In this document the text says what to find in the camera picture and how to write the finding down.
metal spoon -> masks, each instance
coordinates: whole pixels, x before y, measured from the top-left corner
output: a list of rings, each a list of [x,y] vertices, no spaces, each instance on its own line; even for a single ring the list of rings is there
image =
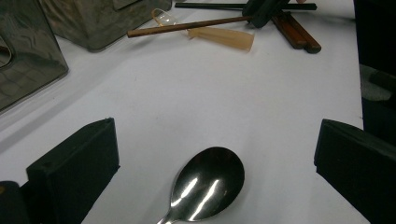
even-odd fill
[[[158,224],[213,217],[233,202],[244,180],[244,166],[230,149],[198,153],[178,175],[168,214]]]

spoon handle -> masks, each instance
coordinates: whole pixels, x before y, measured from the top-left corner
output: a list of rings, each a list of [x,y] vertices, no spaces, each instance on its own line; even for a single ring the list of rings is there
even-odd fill
[[[163,217],[163,219],[161,219],[157,224],[172,224],[174,222],[176,222],[176,220],[172,217],[169,211],[168,214],[166,214],[166,216]]]
[[[198,27],[205,27],[211,25],[218,25],[224,23],[231,23],[236,21],[248,21],[251,20],[251,16],[245,17],[234,17],[229,19],[220,19],[220,20],[213,20],[213,21],[196,21],[196,22],[189,22],[189,23],[181,23],[176,25],[169,25],[169,26],[162,26],[162,27],[154,27],[148,29],[139,29],[139,30],[130,30],[127,32],[129,38],[138,37],[142,35],[156,35],[180,30],[188,30]]]
[[[201,27],[189,30],[190,37],[201,37],[225,46],[250,51],[254,35],[234,30]]]

wooden stick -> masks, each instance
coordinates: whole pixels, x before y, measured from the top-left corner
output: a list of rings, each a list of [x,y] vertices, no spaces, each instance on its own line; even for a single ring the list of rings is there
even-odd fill
[[[300,35],[306,40],[306,46],[304,49],[308,53],[319,53],[321,51],[321,45],[317,40],[312,37],[304,27],[291,16],[290,13],[286,13],[286,18],[289,21],[289,24],[298,32]]]
[[[204,9],[229,9],[242,10],[246,4],[227,4],[227,3],[175,3],[175,7],[181,8],[204,8]],[[281,9],[285,10],[317,10],[315,3],[293,4],[289,3]]]
[[[193,29],[193,28],[198,28],[198,27],[231,23],[231,22],[236,22],[236,21],[249,21],[251,19],[252,19],[251,16],[245,16],[245,17],[234,17],[234,18],[229,18],[229,19],[220,19],[220,20],[213,20],[213,21],[195,21],[195,22],[154,27],[154,28],[148,28],[148,29],[130,30],[127,32],[127,35],[129,38],[138,37],[138,36],[142,36],[142,35],[156,35],[156,34],[162,34],[162,33],[168,33],[168,32],[180,31],[180,30],[188,30],[188,29]]]
[[[294,49],[305,48],[307,41],[294,29],[294,27],[291,26],[291,24],[289,24],[284,13],[273,16],[272,21],[276,25],[276,28],[280,31],[280,33],[282,33],[283,36],[286,37]]]

black object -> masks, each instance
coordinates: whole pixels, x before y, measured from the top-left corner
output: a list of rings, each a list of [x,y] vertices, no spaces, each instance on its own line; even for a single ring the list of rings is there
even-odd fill
[[[394,0],[354,0],[359,62],[396,76]]]
[[[12,181],[0,182],[0,223],[30,223],[20,192],[20,186]]]
[[[371,223],[396,223],[396,147],[351,125],[324,119],[315,165]]]
[[[248,0],[242,9],[243,16],[253,16],[249,21],[256,28],[262,28],[290,0]]]
[[[37,0],[1,0],[0,36],[0,56],[9,61],[0,65],[0,111],[68,72]]]
[[[20,192],[30,222],[81,223],[119,169],[119,163],[114,119],[84,126],[26,169],[29,181]]]
[[[223,9],[223,10],[242,10],[246,4],[227,4],[227,3],[175,3],[175,7],[181,8],[201,8],[201,9]],[[284,10],[317,10],[315,3],[293,4],[289,3],[282,6]]]
[[[392,108],[395,96],[386,102],[361,98],[364,131],[396,146],[396,110]]]

black block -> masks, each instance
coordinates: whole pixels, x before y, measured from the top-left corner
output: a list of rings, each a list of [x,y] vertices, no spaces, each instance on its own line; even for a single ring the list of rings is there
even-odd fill
[[[315,165],[371,223],[396,223],[396,147],[345,123],[324,119]]]
[[[0,182],[0,224],[29,224],[20,186],[12,181]]]
[[[396,1],[354,0],[359,62],[396,77]]]
[[[31,164],[23,186],[44,224],[79,224],[119,169],[114,119],[91,123]]]
[[[249,21],[256,28],[262,28],[290,0],[248,0],[242,9],[243,16],[252,16]]]

